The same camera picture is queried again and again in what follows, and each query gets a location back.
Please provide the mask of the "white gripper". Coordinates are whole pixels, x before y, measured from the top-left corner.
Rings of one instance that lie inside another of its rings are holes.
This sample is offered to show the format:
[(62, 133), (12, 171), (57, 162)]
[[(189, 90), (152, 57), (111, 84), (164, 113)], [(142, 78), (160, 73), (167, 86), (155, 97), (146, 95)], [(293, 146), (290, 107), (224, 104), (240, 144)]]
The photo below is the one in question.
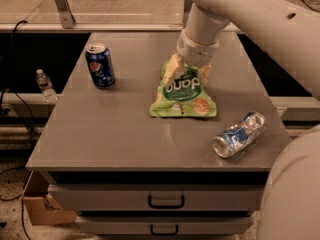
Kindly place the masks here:
[(219, 42), (202, 45), (192, 41), (183, 30), (177, 42), (177, 53), (171, 56), (166, 65), (163, 76), (164, 86), (169, 88), (176, 79), (185, 73), (184, 63), (189, 66), (199, 67), (198, 75), (201, 84), (205, 86), (211, 73), (210, 62), (215, 51), (219, 47)]

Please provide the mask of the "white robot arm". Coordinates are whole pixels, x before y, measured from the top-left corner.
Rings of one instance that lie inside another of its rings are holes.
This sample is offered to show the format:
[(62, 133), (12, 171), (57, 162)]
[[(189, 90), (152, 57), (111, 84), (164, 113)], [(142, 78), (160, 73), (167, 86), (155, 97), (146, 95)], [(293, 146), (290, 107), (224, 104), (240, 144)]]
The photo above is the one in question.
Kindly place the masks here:
[[(314, 97), (320, 95), (320, 17), (285, 0), (192, 0), (168, 63), (166, 86), (212, 60), (219, 34), (233, 23)], [(291, 141), (269, 173), (256, 240), (320, 240), (320, 126)]]

